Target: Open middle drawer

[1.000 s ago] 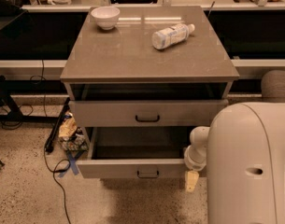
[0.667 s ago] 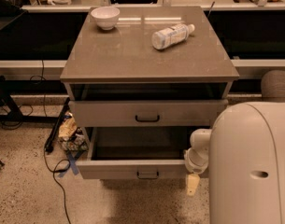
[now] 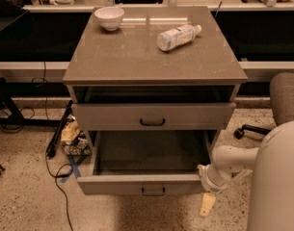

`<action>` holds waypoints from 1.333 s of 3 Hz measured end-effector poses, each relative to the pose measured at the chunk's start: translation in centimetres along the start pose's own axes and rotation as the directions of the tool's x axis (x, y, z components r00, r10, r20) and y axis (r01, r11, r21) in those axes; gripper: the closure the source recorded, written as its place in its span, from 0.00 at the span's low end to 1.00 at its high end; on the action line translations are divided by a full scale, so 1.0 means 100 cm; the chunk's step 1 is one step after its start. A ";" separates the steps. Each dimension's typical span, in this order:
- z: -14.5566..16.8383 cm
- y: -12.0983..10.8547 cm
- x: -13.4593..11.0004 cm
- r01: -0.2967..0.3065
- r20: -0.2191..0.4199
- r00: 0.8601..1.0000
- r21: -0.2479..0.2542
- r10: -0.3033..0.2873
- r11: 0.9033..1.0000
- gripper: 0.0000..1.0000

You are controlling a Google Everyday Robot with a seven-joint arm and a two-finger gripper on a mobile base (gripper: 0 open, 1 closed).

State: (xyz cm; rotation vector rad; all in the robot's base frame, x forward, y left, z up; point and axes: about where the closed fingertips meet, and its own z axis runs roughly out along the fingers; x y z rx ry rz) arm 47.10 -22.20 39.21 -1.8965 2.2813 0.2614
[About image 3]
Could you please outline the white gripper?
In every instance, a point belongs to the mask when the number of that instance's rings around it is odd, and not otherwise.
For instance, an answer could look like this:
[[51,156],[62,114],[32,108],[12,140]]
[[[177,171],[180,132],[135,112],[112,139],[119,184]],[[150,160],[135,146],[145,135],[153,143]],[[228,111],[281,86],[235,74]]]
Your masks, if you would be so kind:
[[214,165],[198,165],[198,170],[201,184],[207,191],[201,195],[200,215],[207,217],[216,201],[214,193],[221,193],[227,188],[232,174],[219,170]]

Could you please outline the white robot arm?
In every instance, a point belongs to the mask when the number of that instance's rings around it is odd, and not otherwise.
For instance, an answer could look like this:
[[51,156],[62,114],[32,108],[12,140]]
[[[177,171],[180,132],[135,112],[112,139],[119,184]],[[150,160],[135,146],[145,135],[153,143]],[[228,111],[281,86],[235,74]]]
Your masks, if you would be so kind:
[[294,231],[294,121],[273,129],[256,148],[219,146],[211,163],[199,166],[201,183],[211,193],[249,173],[247,231]]

